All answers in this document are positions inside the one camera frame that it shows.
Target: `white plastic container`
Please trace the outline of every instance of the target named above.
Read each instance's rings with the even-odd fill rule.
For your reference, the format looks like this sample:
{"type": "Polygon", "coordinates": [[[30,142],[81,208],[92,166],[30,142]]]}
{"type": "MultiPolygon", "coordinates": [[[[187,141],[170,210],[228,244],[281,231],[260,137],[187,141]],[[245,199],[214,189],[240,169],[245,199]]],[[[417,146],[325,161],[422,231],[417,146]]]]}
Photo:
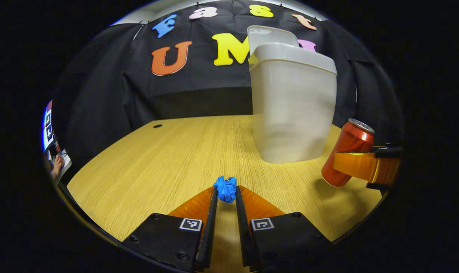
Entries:
{"type": "Polygon", "coordinates": [[[336,103],[334,60],[299,47],[285,30],[249,26],[253,138],[261,158],[289,163],[320,157],[336,103]]]}

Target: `blue crumpled paper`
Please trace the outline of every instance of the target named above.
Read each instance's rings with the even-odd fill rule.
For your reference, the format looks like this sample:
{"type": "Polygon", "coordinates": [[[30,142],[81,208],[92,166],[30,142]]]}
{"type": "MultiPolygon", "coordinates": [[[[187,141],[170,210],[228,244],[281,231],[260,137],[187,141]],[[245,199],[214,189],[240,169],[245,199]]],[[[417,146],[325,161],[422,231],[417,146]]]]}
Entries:
{"type": "Polygon", "coordinates": [[[226,180],[224,175],[218,177],[213,184],[218,190],[218,198],[223,202],[232,203],[236,195],[236,178],[230,177],[226,180]]]}

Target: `letter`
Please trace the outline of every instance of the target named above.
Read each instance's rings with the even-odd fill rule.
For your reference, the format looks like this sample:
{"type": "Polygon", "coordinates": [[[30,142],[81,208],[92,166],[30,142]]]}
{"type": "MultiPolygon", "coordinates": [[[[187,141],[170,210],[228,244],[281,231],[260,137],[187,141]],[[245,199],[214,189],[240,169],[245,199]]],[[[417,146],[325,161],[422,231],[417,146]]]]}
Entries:
{"type": "Polygon", "coordinates": [[[304,18],[304,16],[299,15],[299,14],[292,14],[293,17],[297,18],[297,20],[304,25],[306,28],[311,29],[311,30],[317,30],[315,26],[312,26],[309,23],[312,23],[309,19],[304,18]]]}
{"type": "Polygon", "coordinates": [[[233,57],[240,64],[243,64],[248,52],[250,52],[248,36],[243,43],[240,43],[231,33],[219,33],[212,36],[212,38],[218,42],[218,58],[214,60],[215,66],[229,66],[233,63],[228,51],[233,54],[233,57]]]}
{"type": "Polygon", "coordinates": [[[305,48],[305,49],[308,49],[310,51],[313,51],[313,52],[316,52],[316,44],[311,42],[311,41],[307,41],[307,40],[297,40],[299,42],[299,44],[302,46],[302,48],[305,48]]]}
{"type": "Polygon", "coordinates": [[[189,46],[192,44],[193,42],[191,41],[178,43],[175,46],[175,48],[179,49],[177,52],[176,62],[170,66],[165,65],[165,54],[169,51],[170,47],[159,48],[158,50],[152,52],[152,73],[154,73],[155,76],[165,76],[179,71],[184,67],[184,65],[186,65],[187,52],[189,50],[189,46]]]}
{"type": "Polygon", "coordinates": [[[216,8],[215,7],[206,7],[202,9],[195,10],[193,14],[189,16],[189,19],[199,19],[201,17],[213,17],[216,16],[216,8]]]}
{"type": "Polygon", "coordinates": [[[157,25],[155,25],[152,28],[152,30],[155,29],[159,33],[157,38],[160,38],[160,37],[166,35],[169,31],[174,29],[173,26],[169,26],[169,25],[173,25],[173,24],[176,23],[176,21],[173,19],[173,18],[176,18],[176,17],[177,17],[177,14],[172,14],[171,16],[167,17],[162,22],[158,23],[157,25]]]}
{"type": "Polygon", "coordinates": [[[273,17],[273,13],[270,12],[270,8],[261,6],[261,5],[250,5],[250,12],[254,16],[268,17],[268,18],[273,17]]]}

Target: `soda can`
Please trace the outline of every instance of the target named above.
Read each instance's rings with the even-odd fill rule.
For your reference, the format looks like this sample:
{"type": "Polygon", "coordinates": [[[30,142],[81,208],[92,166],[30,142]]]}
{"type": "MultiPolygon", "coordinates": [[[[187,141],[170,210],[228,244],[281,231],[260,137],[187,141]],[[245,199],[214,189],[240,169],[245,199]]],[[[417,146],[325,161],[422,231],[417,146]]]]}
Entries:
{"type": "Polygon", "coordinates": [[[374,142],[375,130],[370,126],[348,119],[344,124],[334,149],[322,167],[321,173],[324,180],[334,187],[342,187],[351,179],[350,175],[334,169],[335,152],[369,152],[374,142]]]}

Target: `wooden table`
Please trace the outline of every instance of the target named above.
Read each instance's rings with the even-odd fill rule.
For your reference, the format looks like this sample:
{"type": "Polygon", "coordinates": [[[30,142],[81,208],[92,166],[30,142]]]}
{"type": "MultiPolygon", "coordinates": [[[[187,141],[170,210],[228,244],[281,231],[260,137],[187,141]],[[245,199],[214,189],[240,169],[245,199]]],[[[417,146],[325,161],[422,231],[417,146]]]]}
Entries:
{"type": "MultiPolygon", "coordinates": [[[[271,164],[258,154],[252,116],[205,116],[152,121],[115,142],[86,164],[67,188],[99,226],[124,240],[151,213],[167,214],[234,176],[285,213],[300,211],[329,240],[361,221],[381,199],[366,181],[334,188],[321,168],[341,129],[332,126],[320,158],[271,164]]],[[[235,202],[218,201],[211,268],[248,272],[241,258],[235,202]]]]}

